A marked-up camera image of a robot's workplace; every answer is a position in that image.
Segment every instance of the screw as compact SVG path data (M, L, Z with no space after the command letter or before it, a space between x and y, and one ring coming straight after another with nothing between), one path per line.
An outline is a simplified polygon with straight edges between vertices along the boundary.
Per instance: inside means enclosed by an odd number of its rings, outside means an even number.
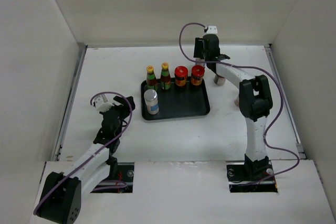
M134 171L128 170L127 171L127 176L130 177L130 178L133 177L134 176Z
M227 172L227 175L229 175L229 177L233 177L235 175L233 172L234 172L233 169L229 169L229 171Z
M268 168L266 170L266 172L269 174L269 175L273 175L274 174L274 171L271 169L271 168Z

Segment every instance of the white canister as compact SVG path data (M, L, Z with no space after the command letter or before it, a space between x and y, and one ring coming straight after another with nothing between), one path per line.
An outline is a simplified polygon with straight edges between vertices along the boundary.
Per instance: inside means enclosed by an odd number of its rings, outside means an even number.
M159 104L158 104L158 93L153 89L148 89L143 94L143 97L145 98L145 103L147 106L147 111L151 115L155 115L159 111Z

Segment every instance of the white table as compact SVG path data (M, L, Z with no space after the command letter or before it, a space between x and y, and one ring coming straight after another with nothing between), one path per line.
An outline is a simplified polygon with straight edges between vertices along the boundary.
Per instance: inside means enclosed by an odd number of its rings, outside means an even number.
M275 172L294 163L272 162ZM69 165L48 162L42 185ZM134 171L133 193L90 194L76 224L335 223L313 161L277 176L279 193L230 193L225 162L136 162ZM30 224L51 222L32 216Z
M192 57L193 46L185 51ZM271 71L263 46L221 46L231 57L228 62L252 65ZM135 161L237 161L244 159L246 123L234 105L238 90L228 81L224 86L213 82L214 74L206 70L205 83L211 111L207 116L166 121L145 121L141 116L140 84L146 78L147 65L154 65L160 76L161 63L175 67L193 64L178 47L90 48L87 50L78 88L61 152L61 161L77 160L92 144L100 128L102 116L89 105L92 95L115 91L133 96L136 109L128 130L121 138L115 154L119 162ZM274 107L270 122L279 109L279 94L270 81ZM269 144L297 153L296 136L286 109L270 130ZM267 150L270 159L293 159L286 152Z

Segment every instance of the yellow bottle cap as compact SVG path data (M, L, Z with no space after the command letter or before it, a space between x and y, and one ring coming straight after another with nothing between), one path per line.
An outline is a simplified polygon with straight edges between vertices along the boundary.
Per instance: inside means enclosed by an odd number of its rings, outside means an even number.
M167 62L164 62L164 63L162 63L161 67L162 67L162 69L166 70L166 69L168 69L169 65L168 65Z
M152 73L152 72L154 72L154 67L153 67L153 66L148 66L148 67L147 67L147 72L148 72L148 73Z

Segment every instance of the blue label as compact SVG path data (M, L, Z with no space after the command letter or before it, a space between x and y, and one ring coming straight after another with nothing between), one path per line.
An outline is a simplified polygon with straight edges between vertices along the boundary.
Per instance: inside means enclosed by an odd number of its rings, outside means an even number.
M157 105L154 105L154 106L151 106L151 111L155 111L155 110L157 110L158 109L158 107L159 107L159 105L157 104Z

